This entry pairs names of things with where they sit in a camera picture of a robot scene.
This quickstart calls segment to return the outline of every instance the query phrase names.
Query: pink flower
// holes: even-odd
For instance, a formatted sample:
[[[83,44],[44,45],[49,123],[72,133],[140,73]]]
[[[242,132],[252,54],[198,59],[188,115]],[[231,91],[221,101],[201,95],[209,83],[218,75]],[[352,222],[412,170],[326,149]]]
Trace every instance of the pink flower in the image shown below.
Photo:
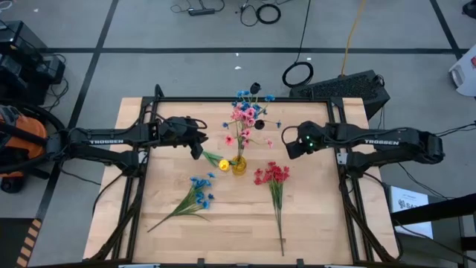
[[[248,119],[246,120],[246,125],[247,125],[248,127],[254,126],[254,118],[248,118]]]
[[[247,108],[247,110],[245,111],[246,116],[248,116],[249,118],[253,118],[254,113],[255,113],[254,108]]]
[[[244,147],[244,148],[247,148],[249,145],[250,145],[250,140],[246,139],[244,140],[241,145]]]
[[[230,135],[227,135],[227,136],[225,137],[225,143],[226,143],[228,146],[229,146],[229,145],[232,145],[234,141],[235,141],[235,139],[234,139],[232,136],[230,136]]]
[[[272,149],[273,148],[273,141],[271,141],[269,138],[267,138],[266,142],[268,142],[269,149]]]
[[[243,130],[243,131],[241,132],[241,136],[242,136],[243,138],[250,138],[250,135],[251,135],[251,130]]]

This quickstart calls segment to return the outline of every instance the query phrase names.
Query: wooden table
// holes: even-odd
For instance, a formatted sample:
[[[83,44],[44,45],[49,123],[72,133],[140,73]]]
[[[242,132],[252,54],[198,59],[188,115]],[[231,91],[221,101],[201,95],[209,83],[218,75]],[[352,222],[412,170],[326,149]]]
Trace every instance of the wooden table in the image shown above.
[[[132,124],[138,117],[140,105],[140,98],[124,98],[116,128]],[[361,99],[344,99],[344,111],[348,123],[368,128]],[[210,139],[203,144],[204,149],[226,159],[236,155],[235,146],[229,147],[224,143],[225,136],[232,131],[222,127],[222,122],[227,121],[231,114],[229,103],[166,102],[159,104],[158,112],[166,118],[190,115],[206,121],[208,129],[204,132]],[[329,120],[326,105],[322,103],[271,103],[268,113],[266,119],[281,120],[282,128],[307,120],[325,125]],[[306,264],[351,264],[334,150],[321,150],[289,160],[280,141],[281,130],[268,124],[264,130],[254,131],[254,138],[273,140],[274,148],[252,144],[244,153],[248,171],[238,177],[232,172],[224,173],[212,167],[204,157],[193,160],[189,147],[158,147],[152,150],[133,261],[194,264],[198,258],[204,258],[207,264],[296,264],[296,259],[302,258]],[[295,137],[296,130],[285,134],[287,141]],[[130,148],[114,145],[111,150]],[[369,153],[373,146],[359,145],[354,150]],[[271,160],[291,169],[291,178],[286,181],[283,194],[284,257],[281,256],[269,189],[266,185],[256,186],[253,183],[253,172],[264,168]],[[151,226],[181,202],[190,188],[191,176],[205,177],[211,171],[217,175],[211,189],[216,200],[210,210],[199,212],[210,222],[198,217],[174,217],[147,233]],[[116,167],[106,167],[102,187],[119,173]],[[380,178],[376,167],[369,169],[368,173]],[[125,181],[118,181],[100,198],[85,258],[91,257],[116,227]],[[387,251],[396,257],[398,249],[381,185],[364,177],[360,179],[360,188],[368,226]],[[126,230],[123,245],[128,236],[129,230]],[[357,227],[356,237],[360,259],[364,260],[361,234]],[[124,256],[124,252],[125,246],[122,246],[120,255]]]

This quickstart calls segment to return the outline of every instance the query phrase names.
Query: blue flower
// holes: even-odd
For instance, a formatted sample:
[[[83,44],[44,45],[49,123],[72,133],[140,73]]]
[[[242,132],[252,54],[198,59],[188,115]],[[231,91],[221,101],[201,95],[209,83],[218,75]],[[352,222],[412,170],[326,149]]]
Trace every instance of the blue flower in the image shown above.
[[[209,200],[205,200],[205,202],[203,202],[203,208],[204,209],[209,209],[210,208],[210,201]]]
[[[259,106],[258,104],[254,104],[253,108],[254,108],[254,110],[256,110],[256,113],[261,111],[261,106]]]
[[[241,110],[244,112],[250,107],[250,104],[247,103],[246,101],[242,102]]]
[[[200,192],[198,192],[198,193],[195,194],[195,197],[196,197],[196,198],[205,198],[205,195],[203,194],[202,191],[200,191]]]
[[[274,101],[274,96],[273,96],[273,95],[267,95],[267,96],[265,97],[265,101],[268,101],[268,102],[269,102],[269,101]]]

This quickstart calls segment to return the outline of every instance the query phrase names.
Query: artificial flower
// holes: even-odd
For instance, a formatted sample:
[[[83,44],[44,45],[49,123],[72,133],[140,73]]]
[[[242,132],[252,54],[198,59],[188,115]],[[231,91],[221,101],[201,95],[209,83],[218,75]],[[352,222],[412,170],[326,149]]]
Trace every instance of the artificial flower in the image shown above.
[[[269,138],[266,139],[266,142],[268,143],[269,149],[273,148],[273,141],[271,141]]]
[[[275,100],[275,97],[274,97],[273,95],[267,95],[267,96],[265,97],[265,101],[270,102],[270,101],[274,101],[274,100]]]
[[[251,130],[250,130],[250,129],[246,129],[246,130],[243,130],[243,131],[241,132],[241,136],[242,136],[243,138],[250,138],[250,135],[251,135]]]
[[[246,139],[244,140],[241,145],[244,147],[244,148],[248,148],[248,146],[250,146],[250,140],[249,139]]]
[[[248,127],[254,126],[254,123],[255,123],[254,118],[248,118],[248,120],[246,121],[246,125]]]
[[[205,200],[202,205],[203,205],[204,209],[209,209],[210,208],[210,200]]]
[[[225,143],[228,145],[228,146],[231,146],[233,144],[233,142],[235,141],[235,139],[230,136],[230,135],[227,135],[225,137]]]
[[[248,108],[246,111],[245,111],[245,114],[250,117],[250,118],[253,118],[254,117],[254,113],[255,113],[255,110],[254,108]]]
[[[257,130],[262,130],[263,128],[265,127],[265,121],[263,120],[256,120],[256,122],[254,123],[254,128],[257,129]]]

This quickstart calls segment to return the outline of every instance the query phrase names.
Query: black cable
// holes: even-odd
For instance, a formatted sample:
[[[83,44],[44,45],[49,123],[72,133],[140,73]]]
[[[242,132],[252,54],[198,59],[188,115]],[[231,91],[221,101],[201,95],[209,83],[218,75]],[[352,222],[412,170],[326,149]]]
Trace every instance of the black cable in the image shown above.
[[[101,186],[101,184],[100,184],[99,182],[95,182],[95,181],[92,181],[92,180],[90,180],[90,179],[84,179],[84,178],[82,178],[81,176],[78,176],[78,175],[76,175],[76,174],[72,174],[72,173],[69,173],[69,172],[65,171],[65,170],[62,168],[62,165],[63,165],[63,164],[64,164],[64,162],[62,162],[62,163],[59,165],[59,169],[60,169],[61,172],[63,172],[64,174],[69,175],[69,176],[73,176],[74,178],[80,179],[80,180],[82,180],[82,181],[84,181],[84,182],[89,182],[89,183],[92,183],[92,184]]]
[[[377,179],[377,177],[375,177],[374,175],[372,174],[369,174],[367,172],[364,172],[364,175],[365,176],[368,176],[369,178],[375,180],[377,183],[379,183],[381,185],[381,187],[385,190],[385,183],[383,183],[380,179]],[[395,226],[392,224],[392,227],[393,227],[393,233],[395,234],[395,239],[396,239],[396,246],[398,247],[399,249],[399,255],[396,257],[396,259],[398,261],[400,261],[400,259],[402,258],[403,256],[403,245],[402,245],[402,241],[400,240],[400,237],[396,234],[396,229],[395,229]]]
[[[145,157],[142,158],[142,161],[141,161],[141,163],[139,164],[139,167],[144,164],[144,162],[146,161],[146,159],[149,158],[149,154],[150,154],[150,153],[147,153],[147,155],[145,155]],[[99,194],[97,195],[96,199],[94,200],[94,204],[93,204],[93,206],[92,206],[92,214],[93,214],[93,215],[94,215],[94,211],[96,210],[96,204],[97,204],[97,202],[99,201],[99,198],[101,197],[101,195],[104,193],[104,191],[105,191],[107,188],[109,188],[109,187],[111,187],[111,185],[115,184],[115,183],[119,180],[119,178],[121,178],[123,175],[124,175],[124,173],[119,174],[119,176],[117,176],[115,179],[113,179],[108,185],[106,185],[106,187],[103,188],[103,190],[101,190],[101,191],[99,192]]]
[[[476,263],[476,259],[471,258],[471,257],[469,257],[469,256],[467,256],[467,255],[464,255],[464,254],[462,254],[461,252],[458,252],[458,251],[456,251],[456,250],[450,248],[449,246],[447,246],[447,245],[445,245],[445,244],[443,244],[443,243],[440,243],[440,242],[438,242],[438,241],[435,241],[435,240],[431,239],[430,237],[428,237],[428,236],[426,236],[426,235],[424,235],[424,234],[420,234],[420,233],[418,233],[418,232],[411,231],[411,230],[405,228],[401,223],[399,223],[398,220],[393,220],[393,221],[395,221],[395,223],[397,223],[397,224],[398,224],[400,227],[402,227],[402,229],[404,229],[405,231],[410,232],[410,233],[412,233],[412,234],[414,234],[414,235],[416,235],[416,236],[419,236],[419,237],[422,237],[422,238],[426,238],[426,239],[432,241],[433,243],[437,244],[438,246],[441,246],[442,248],[447,249],[448,251],[451,251],[451,252],[453,252],[454,254],[457,254],[457,255],[461,256],[462,258],[465,258],[465,259],[468,260],[468,261],[472,261],[472,262]]]
[[[108,185],[106,185],[106,187],[103,188],[103,190],[101,190],[99,192],[99,194],[97,195],[96,199],[94,200],[94,204],[92,206],[92,214],[94,215],[94,211],[96,210],[96,204],[97,204],[97,201],[99,201],[99,198],[100,196],[104,193],[105,190],[107,190],[107,188],[111,187],[111,185],[113,185],[116,181],[119,180],[119,178],[121,178],[123,176],[123,173],[119,174],[119,176],[117,176],[115,179],[113,179]]]
[[[190,8],[192,8],[192,4],[190,3],[189,0],[186,0],[186,1],[187,1],[187,3],[188,3],[188,8],[186,8],[186,9],[183,10],[178,4],[174,4],[172,7],[170,7],[170,10],[171,10],[172,12],[174,12],[174,13],[187,12]],[[179,10],[179,11],[174,11],[174,9],[173,9],[174,7],[178,7],[180,10]]]
[[[304,27],[303,27],[303,34],[300,38],[300,44],[299,44],[299,51],[297,52],[297,57],[296,57],[296,60],[293,64],[291,64],[291,66],[289,66],[283,73],[283,76],[281,77],[281,80],[283,81],[283,83],[289,87],[289,88],[294,88],[294,87],[298,87],[298,86],[305,86],[307,85],[309,82],[311,82],[312,80],[312,77],[314,76],[314,68],[312,67],[312,64],[311,63],[308,63],[308,62],[298,62],[299,60],[299,57],[300,57],[300,53],[303,49],[303,41],[304,41],[304,36],[306,35],[306,28],[307,28],[307,20],[309,18],[309,9],[311,7],[311,0],[308,0],[308,3],[307,3],[307,11],[306,11],[306,19],[304,21]],[[287,80],[287,76],[288,76],[288,73],[294,69],[296,66],[306,66],[308,69],[309,69],[309,75],[307,76],[306,79],[304,79],[303,81],[299,82],[299,83],[296,83],[296,84],[291,84],[288,82]]]

